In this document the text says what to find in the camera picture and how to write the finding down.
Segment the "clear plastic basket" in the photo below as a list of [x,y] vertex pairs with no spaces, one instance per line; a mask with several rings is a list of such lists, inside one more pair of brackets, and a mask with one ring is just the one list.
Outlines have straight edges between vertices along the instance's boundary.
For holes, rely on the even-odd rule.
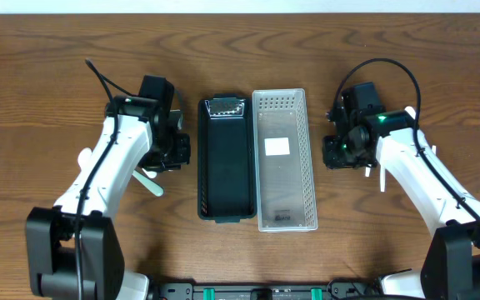
[[318,228],[305,91],[252,93],[257,220],[261,232]]

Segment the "black plastic basket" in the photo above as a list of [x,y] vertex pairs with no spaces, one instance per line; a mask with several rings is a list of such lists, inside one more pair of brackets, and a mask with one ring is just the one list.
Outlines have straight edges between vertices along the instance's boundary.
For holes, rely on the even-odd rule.
[[197,214],[238,223],[257,214],[252,102],[216,94],[197,105]]

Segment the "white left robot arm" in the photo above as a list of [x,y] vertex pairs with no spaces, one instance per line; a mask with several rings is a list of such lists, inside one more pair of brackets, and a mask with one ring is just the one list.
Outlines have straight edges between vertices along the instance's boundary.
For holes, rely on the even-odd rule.
[[146,299],[149,277],[128,271],[114,219],[131,177],[153,186],[148,173],[178,170],[190,161],[183,113],[172,108],[175,87],[147,75],[138,94],[114,97],[81,172],[51,208],[27,216],[30,288],[52,299]]

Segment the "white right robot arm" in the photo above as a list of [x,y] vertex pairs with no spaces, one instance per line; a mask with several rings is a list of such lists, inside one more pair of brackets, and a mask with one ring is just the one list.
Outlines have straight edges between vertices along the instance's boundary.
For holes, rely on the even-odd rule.
[[380,294],[480,299],[480,202],[442,164],[423,132],[413,128],[413,109],[387,111],[374,85],[366,82],[340,92],[327,118],[337,132],[323,140],[324,164],[390,173],[432,236],[422,268],[380,277]]

